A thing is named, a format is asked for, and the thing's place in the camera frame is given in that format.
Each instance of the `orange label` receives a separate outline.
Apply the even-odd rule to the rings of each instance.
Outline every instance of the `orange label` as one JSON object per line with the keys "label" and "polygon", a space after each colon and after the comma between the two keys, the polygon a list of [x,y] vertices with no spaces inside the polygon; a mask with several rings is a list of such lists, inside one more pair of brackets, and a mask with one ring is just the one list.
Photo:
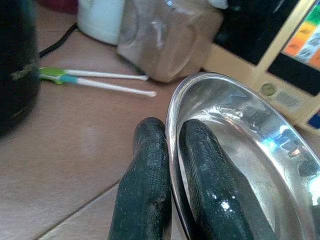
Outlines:
{"label": "orange label", "polygon": [[289,55],[296,56],[298,52],[302,49],[305,43],[306,43],[306,40],[294,37],[286,45],[283,51]]}
{"label": "orange label", "polygon": [[302,39],[306,42],[308,40],[308,38],[310,38],[310,36],[312,35],[312,33],[314,32],[314,30],[316,28],[317,28],[316,25],[313,25],[312,23],[309,23],[309,22],[304,22],[300,26],[298,31],[296,31],[293,38]]}
{"label": "orange label", "polygon": [[320,49],[318,49],[318,51],[310,58],[309,64],[320,70]]}
{"label": "orange label", "polygon": [[313,34],[316,28],[317,26],[309,22],[304,22],[295,32],[294,36],[288,42],[283,51],[286,54],[296,56],[298,52],[302,49],[304,44],[307,42],[307,40],[310,38],[310,36]]}

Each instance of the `white container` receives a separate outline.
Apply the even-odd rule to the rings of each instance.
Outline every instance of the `white container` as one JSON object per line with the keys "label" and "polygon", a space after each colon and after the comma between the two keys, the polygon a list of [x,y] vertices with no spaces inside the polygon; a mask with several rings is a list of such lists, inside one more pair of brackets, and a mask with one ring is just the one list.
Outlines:
{"label": "white container", "polygon": [[77,25],[99,41],[117,45],[125,0],[79,0]]}

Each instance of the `table surface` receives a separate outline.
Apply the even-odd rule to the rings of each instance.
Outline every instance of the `table surface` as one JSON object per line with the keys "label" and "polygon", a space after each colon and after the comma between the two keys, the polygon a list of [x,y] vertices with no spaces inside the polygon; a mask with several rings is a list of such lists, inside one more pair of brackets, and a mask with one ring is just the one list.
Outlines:
{"label": "table surface", "polygon": [[[37,6],[38,48],[56,42],[74,15]],[[137,74],[114,46],[79,31],[40,61],[43,67]],[[43,82],[37,105],[0,138],[0,240],[104,240],[117,183],[132,160],[136,125],[165,120],[178,82],[102,78],[157,91],[157,97]],[[299,130],[319,155],[319,137]],[[180,239],[173,227],[172,239]]]}

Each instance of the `stainless steel bowl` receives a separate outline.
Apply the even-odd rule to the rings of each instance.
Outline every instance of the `stainless steel bowl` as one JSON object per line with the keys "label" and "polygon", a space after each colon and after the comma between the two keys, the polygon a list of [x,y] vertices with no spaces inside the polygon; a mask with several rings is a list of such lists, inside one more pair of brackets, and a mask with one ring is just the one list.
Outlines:
{"label": "stainless steel bowl", "polygon": [[252,90],[221,74],[198,73],[177,87],[166,118],[172,192],[189,240],[197,239],[197,228],[177,141],[188,119],[199,119],[213,130],[247,177],[277,239],[319,239],[317,156],[286,119]]}

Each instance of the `colorful poster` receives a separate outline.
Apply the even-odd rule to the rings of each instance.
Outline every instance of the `colorful poster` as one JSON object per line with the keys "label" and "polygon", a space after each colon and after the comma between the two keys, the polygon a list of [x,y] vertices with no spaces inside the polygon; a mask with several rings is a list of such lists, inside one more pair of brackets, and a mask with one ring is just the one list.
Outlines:
{"label": "colorful poster", "polygon": [[320,1],[311,8],[282,53],[320,70]]}

